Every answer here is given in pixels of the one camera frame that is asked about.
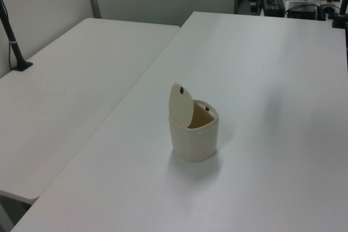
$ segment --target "white table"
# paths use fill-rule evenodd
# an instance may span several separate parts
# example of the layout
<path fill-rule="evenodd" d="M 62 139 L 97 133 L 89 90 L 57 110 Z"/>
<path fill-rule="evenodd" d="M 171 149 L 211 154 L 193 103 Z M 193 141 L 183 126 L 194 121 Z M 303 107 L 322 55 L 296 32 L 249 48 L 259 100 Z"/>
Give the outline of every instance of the white table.
<path fill-rule="evenodd" d="M 0 80 L 0 195 L 33 203 L 178 27 L 87 19 Z"/>
<path fill-rule="evenodd" d="M 219 112 L 203 162 L 172 152 L 175 82 Z M 13 232 L 346 232 L 347 90 L 344 30 L 195 12 Z"/>

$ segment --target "trash can lid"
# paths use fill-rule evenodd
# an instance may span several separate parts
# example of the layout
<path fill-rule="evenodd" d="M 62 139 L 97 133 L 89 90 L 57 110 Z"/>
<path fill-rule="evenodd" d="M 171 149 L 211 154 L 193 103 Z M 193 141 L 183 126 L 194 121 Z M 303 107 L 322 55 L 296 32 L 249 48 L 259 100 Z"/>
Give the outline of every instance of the trash can lid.
<path fill-rule="evenodd" d="M 170 91 L 169 114 L 182 127 L 188 127 L 192 121 L 194 101 L 181 84 L 173 84 Z"/>

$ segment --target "cable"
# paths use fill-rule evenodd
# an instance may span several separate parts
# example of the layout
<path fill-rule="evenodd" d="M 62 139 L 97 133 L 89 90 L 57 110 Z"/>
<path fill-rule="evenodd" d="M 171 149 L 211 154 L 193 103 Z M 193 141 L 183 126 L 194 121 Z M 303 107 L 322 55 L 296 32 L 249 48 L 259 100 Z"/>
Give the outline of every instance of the cable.
<path fill-rule="evenodd" d="M 338 8 L 338 10 L 341 10 L 338 6 L 336 6 L 336 5 L 333 5 L 333 4 L 324 4 L 324 5 L 321 5 L 322 7 L 327 7 L 327 6 L 329 6 L 329 7 L 335 7 L 335 8 Z"/>
<path fill-rule="evenodd" d="M 10 65 L 10 69 L 12 71 L 13 69 L 12 69 L 12 66 L 11 66 L 11 44 L 10 43 L 9 43 L 9 65 Z"/>
<path fill-rule="evenodd" d="M 298 9 L 298 8 L 311 7 L 311 6 L 316 6 L 315 12 L 318 10 L 319 6 L 316 5 L 316 4 L 304 4 L 304 5 L 297 5 L 295 7 L 289 8 L 287 11 L 285 11 L 285 14 L 287 14 L 288 11 L 292 11 L 292 10 L 295 10 L 295 9 Z"/>

